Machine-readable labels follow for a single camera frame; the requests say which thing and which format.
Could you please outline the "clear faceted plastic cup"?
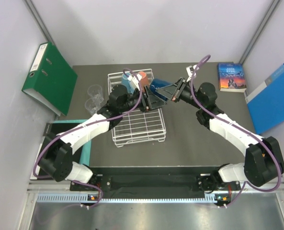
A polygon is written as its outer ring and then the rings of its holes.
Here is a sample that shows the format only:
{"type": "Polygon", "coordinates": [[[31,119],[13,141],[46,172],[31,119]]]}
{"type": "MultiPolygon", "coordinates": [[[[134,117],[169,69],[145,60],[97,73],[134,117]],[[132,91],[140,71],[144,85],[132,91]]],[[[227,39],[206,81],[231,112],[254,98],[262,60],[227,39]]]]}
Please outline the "clear faceted plastic cup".
{"type": "Polygon", "coordinates": [[[97,102],[103,101],[102,87],[98,84],[91,85],[87,90],[88,95],[97,102]]]}

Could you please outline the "dark blue mug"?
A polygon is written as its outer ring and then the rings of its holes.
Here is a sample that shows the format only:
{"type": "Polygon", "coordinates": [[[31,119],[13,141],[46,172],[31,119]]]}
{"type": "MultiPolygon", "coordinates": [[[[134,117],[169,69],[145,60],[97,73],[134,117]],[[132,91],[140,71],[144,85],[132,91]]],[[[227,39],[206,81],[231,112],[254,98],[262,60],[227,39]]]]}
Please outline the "dark blue mug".
{"type": "Polygon", "coordinates": [[[175,83],[170,83],[161,79],[154,79],[150,84],[150,90],[159,98],[173,101],[176,90],[175,83]]]}

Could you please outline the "clear heavy-base glass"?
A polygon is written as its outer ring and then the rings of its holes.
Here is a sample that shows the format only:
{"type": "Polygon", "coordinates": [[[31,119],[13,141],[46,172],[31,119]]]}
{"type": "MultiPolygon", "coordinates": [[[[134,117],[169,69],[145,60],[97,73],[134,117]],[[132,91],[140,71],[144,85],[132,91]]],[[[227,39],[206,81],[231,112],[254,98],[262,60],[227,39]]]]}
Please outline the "clear heavy-base glass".
{"type": "Polygon", "coordinates": [[[102,100],[93,100],[92,98],[89,98],[84,106],[85,109],[90,113],[90,115],[94,115],[97,113],[101,108],[102,100]]]}

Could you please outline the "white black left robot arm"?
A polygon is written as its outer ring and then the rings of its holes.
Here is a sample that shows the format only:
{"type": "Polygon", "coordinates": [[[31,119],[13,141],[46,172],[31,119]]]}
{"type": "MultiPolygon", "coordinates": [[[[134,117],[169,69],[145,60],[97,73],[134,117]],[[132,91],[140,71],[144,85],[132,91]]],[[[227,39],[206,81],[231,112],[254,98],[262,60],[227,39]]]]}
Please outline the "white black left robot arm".
{"type": "Polygon", "coordinates": [[[61,134],[48,134],[36,165],[56,182],[77,181],[85,189],[92,190],[97,185],[97,178],[88,166],[73,161],[75,152],[96,136],[116,127],[123,116],[135,109],[146,113],[166,104],[147,86],[143,91],[135,89],[130,94],[125,86],[116,85],[112,88],[107,103],[90,119],[61,134]]]}

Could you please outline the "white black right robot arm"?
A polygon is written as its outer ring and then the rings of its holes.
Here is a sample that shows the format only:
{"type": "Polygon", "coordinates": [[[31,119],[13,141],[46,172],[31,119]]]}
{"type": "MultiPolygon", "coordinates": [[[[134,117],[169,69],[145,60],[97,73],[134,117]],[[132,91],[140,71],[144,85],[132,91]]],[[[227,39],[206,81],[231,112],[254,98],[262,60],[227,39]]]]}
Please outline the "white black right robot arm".
{"type": "Polygon", "coordinates": [[[276,190],[284,173],[284,160],[277,139],[263,138],[253,134],[230,119],[216,105],[216,89],[209,82],[202,83],[198,90],[180,78],[176,83],[154,79],[150,89],[163,100],[180,100],[198,108],[199,123],[234,145],[243,155],[244,162],[224,164],[212,172],[212,184],[222,190],[229,182],[248,182],[260,191],[261,186],[277,179],[276,190]]]}

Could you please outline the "teal mug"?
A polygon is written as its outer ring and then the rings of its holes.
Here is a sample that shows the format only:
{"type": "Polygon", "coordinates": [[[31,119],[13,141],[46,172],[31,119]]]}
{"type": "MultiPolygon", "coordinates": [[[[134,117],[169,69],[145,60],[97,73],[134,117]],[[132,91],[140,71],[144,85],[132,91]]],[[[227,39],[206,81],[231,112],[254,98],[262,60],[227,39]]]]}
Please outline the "teal mug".
{"type": "Polygon", "coordinates": [[[132,75],[130,72],[122,74],[121,84],[126,87],[128,93],[133,94],[134,89],[131,86],[131,80],[132,80],[132,75]]]}

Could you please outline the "white wire dish rack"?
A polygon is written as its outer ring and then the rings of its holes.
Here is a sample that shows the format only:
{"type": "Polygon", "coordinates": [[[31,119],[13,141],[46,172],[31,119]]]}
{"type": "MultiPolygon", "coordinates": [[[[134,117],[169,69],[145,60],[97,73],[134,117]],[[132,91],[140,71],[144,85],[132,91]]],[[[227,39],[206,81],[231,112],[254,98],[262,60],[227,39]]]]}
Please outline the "white wire dish rack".
{"type": "Polygon", "coordinates": [[[161,109],[147,113],[139,109],[123,117],[123,120],[112,129],[112,140],[119,148],[124,145],[158,141],[166,138],[166,127],[161,109]]]}

